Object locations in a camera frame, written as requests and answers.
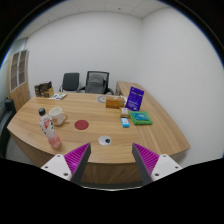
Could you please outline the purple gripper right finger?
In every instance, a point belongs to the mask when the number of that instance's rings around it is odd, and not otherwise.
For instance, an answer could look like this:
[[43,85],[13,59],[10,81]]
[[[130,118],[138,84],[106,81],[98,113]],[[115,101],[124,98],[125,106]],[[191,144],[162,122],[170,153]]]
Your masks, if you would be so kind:
[[136,143],[132,144],[132,154],[144,185],[182,169],[182,167],[167,154],[158,155]]

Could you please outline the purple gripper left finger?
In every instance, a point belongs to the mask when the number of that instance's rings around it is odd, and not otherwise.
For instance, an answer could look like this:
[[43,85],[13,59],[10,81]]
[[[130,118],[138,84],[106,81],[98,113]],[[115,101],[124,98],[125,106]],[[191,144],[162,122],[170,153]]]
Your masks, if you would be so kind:
[[84,144],[66,155],[56,154],[42,169],[75,184],[80,184],[87,161],[91,154],[91,144]]

